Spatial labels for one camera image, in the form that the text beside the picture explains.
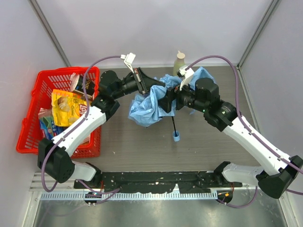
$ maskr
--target bottle cap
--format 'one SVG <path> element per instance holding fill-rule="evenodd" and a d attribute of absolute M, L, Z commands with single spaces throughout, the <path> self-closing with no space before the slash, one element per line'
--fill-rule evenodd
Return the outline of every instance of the bottle cap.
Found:
<path fill-rule="evenodd" d="M 177 58 L 184 59 L 185 58 L 185 54 L 181 53 L 180 51 L 178 51 Z"/>

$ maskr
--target red plastic basket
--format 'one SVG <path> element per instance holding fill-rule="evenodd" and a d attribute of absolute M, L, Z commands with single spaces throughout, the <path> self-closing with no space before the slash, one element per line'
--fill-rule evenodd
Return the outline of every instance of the red plastic basket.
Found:
<path fill-rule="evenodd" d="M 71 74 L 75 72 L 83 76 L 86 70 L 87 68 L 83 67 L 69 67 L 39 72 L 31 92 L 32 100 L 27 111 L 27 117 L 22 121 L 21 133 L 16 146 L 17 152 L 22 154 L 38 154 L 38 144 L 42 139 L 38 119 L 40 108 L 52 108 L 52 90 L 60 89 L 69 91 Z M 97 67 L 91 68 L 88 73 L 88 79 L 95 80 L 96 95 L 99 84 L 99 69 Z M 100 155 L 100 145 L 101 127 L 98 127 L 90 134 L 89 144 L 78 146 L 72 158 L 98 157 Z"/>

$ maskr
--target gray floor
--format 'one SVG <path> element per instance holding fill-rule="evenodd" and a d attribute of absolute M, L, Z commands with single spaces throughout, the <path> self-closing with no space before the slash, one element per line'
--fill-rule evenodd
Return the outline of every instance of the gray floor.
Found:
<path fill-rule="evenodd" d="M 232 204 L 246 204 L 254 190 L 238 190 Z M 83 201 L 41 201 L 35 227 L 286 227 L 278 200 L 260 192 L 249 207 L 234 209 L 214 200 L 109 201 L 81 207 Z"/>
<path fill-rule="evenodd" d="M 219 85 L 221 99 L 235 104 L 235 80 L 229 67 L 206 68 Z M 120 78 L 127 69 L 116 69 Z M 171 74 L 172 68 L 145 68 L 152 77 Z M 129 120 L 128 110 L 134 94 L 119 99 L 120 108 L 102 126 L 101 155 L 88 161 L 103 171 L 186 171 L 213 170 L 223 161 L 239 165 L 258 165 L 256 160 L 239 144 L 216 128 L 208 125 L 203 115 L 184 107 L 175 117 L 181 140 L 173 141 L 170 117 L 145 128 Z M 240 106 L 244 116 L 252 122 L 248 104 L 240 86 Z"/>

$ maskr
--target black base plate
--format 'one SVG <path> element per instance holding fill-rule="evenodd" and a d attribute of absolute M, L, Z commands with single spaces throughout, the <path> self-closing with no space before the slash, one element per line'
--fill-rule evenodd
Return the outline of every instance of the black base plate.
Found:
<path fill-rule="evenodd" d="M 210 188 L 230 187 L 230 183 L 219 185 L 215 174 L 206 171 L 185 172 L 103 172 L 102 181 L 106 192 L 120 188 L 121 193 L 170 193 L 178 184 L 180 193 L 210 192 Z M 242 187 L 235 182 L 234 187 Z M 75 182 L 75 189 L 83 189 Z M 101 188 L 101 182 L 95 185 Z"/>

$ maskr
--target chip bag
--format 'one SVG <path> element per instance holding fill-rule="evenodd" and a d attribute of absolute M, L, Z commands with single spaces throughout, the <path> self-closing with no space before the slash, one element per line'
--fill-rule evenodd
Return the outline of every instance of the chip bag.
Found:
<path fill-rule="evenodd" d="M 87 110 L 86 101 L 80 95 L 54 89 L 52 92 L 52 112 L 55 125 L 71 126 Z"/>

